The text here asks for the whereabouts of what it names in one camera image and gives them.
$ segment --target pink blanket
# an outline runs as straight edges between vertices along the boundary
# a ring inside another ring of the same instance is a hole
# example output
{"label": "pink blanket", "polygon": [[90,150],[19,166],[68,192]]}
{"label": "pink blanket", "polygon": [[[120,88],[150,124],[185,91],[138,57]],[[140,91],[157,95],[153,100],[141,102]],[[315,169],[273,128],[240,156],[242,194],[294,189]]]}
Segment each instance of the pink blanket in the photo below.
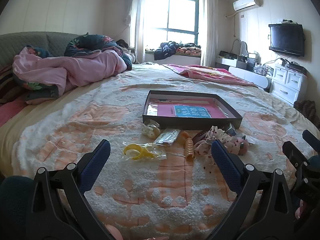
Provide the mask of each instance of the pink blanket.
{"label": "pink blanket", "polygon": [[81,87],[117,75],[127,69],[123,59],[110,48],[97,50],[89,56],[40,58],[24,48],[14,57],[13,72],[25,82],[56,85],[59,96]]}
{"label": "pink blanket", "polygon": [[0,127],[27,106],[23,96],[0,106]]}
{"label": "pink blanket", "polygon": [[190,66],[178,66],[178,65],[164,65],[171,69],[175,73],[194,79],[200,79],[205,81],[212,81],[223,84],[243,85],[257,87],[255,84],[250,83],[246,80],[236,77],[231,74],[228,70],[221,68],[211,68],[198,65]]}

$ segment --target metal bolt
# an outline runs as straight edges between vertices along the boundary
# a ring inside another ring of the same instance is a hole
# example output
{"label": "metal bolt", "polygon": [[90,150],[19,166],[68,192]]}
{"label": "metal bolt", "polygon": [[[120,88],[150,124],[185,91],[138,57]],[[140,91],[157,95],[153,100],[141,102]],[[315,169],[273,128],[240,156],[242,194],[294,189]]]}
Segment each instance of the metal bolt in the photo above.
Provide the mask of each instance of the metal bolt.
{"label": "metal bolt", "polygon": [[74,163],[69,163],[67,166],[68,170],[73,170],[76,167],[76,165]]}
{"label": "metal bolt", "polygon": [[248,171],[253,171],[254,170],[254,167],[251,165],[251,164],[247,164],[245,166],[245,168],[248,170]]}
{"label": "metal bolt", "polygon": [[41,167],[41,168],[38,169],[38,173],[39,173],[39,174],[44,173],[44,171],[45,171],[45,168],[44,168],[44,167]]}
{"label": "metal bolt", "polygon": [[281,169],[276,169],[276,174],[278,174],[278,175],[282,175],[282,174],[283,174],[283,172],[281,171]]}

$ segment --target cable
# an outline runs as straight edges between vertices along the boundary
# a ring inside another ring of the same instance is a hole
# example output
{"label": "cable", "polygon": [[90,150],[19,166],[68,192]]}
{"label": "cable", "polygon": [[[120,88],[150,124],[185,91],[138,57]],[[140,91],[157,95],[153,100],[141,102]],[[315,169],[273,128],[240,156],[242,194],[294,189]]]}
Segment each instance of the cable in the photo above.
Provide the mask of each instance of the cable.
{"label": "cable", "polygon": [[114,40],[116,40],[116,38],[120,35],[120,34],[122,34],[126,29],[128,29],[129,28],[129,25],[122,31],[122,32],[120,32],[120,33],[118,33],[116,36],[114,36]]}
{"label": "cable", "polygon": [[241,44],[241,40],[239,40],[239,39],[235,39],[235,41],[233,42],[233,44],[232,44],[232,48],[231,48],[231,51],[230,51],[230,53],[232,53],[232,51],[233,51],[233,46],[235,45],[235,42],[236,41],[239,41],[240,42],[240,44]]}
{"label": "cable", "polygon": [[234,20],[234,24],[233,24],[233,36],[236,36],[236,16],[235,16],[235,20]]}
{"label": "cable", "polygon": [[225,15],[225,18],[230,18],[230,17],[232,17],[232,16],[235,16],[235,15],[237,15],[238,14],[238,12],[235,12],[234,14],[231,14],[231,15]]}
{"label": "cable", "polygon": [[276,62],[278,59],[280,59],[280,58],[276,58],[275,60],[270,60],[270,61],[266,62],[265,64],[267,64],[267,63],[274,63],[274,62]]}

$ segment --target white textured bedspread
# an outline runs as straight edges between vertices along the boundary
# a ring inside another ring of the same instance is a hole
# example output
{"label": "white textured bedspread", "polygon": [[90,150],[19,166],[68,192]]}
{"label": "white textured bedspread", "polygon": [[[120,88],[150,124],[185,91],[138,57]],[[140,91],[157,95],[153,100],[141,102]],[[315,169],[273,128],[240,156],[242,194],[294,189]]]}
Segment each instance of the white textured bedspread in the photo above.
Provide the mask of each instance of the white textured bedspread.
{"label": "white textured bedspread", "polygon": [[311,157],[314,151],[302,132],[309,129],[320,138],[319,131],[295,109],[255,87],[187,79],[159,65],[134,65],[132,71],[108,79],[27,127],[14,145],[14,174],[33,178],[41,166],[62,169],[107,139],[110,158],[92,190],[85,193],[101,221],[116,226],[124,239],[205,239],[235,198],[218,168],[212,174],[205,172],[198,156],[187,162],[178,145],[167,148],[166,160],[122,159],[124,141],[149,142],[140,133],[149,90],[218,94],[243,116],[240,130],[257,140],[241,160],[262,171],[282,169],[290,185],[295,169],[283,155],[282,144],[291,140]]}

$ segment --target television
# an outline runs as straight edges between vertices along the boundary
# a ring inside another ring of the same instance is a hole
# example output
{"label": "television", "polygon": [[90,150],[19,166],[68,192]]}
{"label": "television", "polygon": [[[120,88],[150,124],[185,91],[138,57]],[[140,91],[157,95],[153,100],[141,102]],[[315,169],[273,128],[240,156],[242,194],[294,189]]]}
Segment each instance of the television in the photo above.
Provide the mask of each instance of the television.
{"label": "television", "polygon": [[300,24],[269,24],[271,45],[269,49],[290,56],[304,57],[303,28]]}

